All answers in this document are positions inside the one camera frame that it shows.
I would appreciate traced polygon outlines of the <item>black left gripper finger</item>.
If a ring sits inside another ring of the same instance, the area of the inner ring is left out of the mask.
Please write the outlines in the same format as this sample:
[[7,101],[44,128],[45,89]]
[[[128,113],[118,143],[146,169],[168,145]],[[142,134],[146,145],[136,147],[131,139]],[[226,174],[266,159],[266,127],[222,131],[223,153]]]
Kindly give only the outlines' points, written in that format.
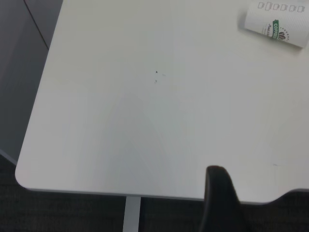
[[231,177],[221,166],[206,168],[200,232],[249,232]]

